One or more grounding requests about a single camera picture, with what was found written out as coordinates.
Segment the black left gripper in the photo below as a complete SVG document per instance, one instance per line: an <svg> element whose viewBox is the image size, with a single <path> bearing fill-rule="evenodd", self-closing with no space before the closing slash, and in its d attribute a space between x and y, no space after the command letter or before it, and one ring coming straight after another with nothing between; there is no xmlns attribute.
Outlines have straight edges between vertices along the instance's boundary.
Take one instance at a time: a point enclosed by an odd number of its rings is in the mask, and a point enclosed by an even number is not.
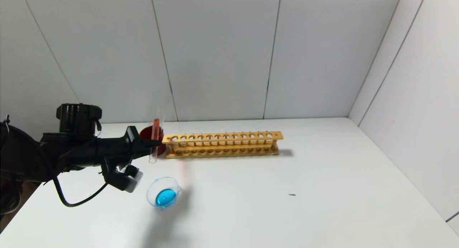
<svg viewBox="0 0 459 248"><path fill-rule="evenodd" d="M96 141L96 157L128 157L141 158L144 155L160 154L163 143L159 140L142 139L136 127L129 126L123 136L117 138L98 138Z"/></svg>

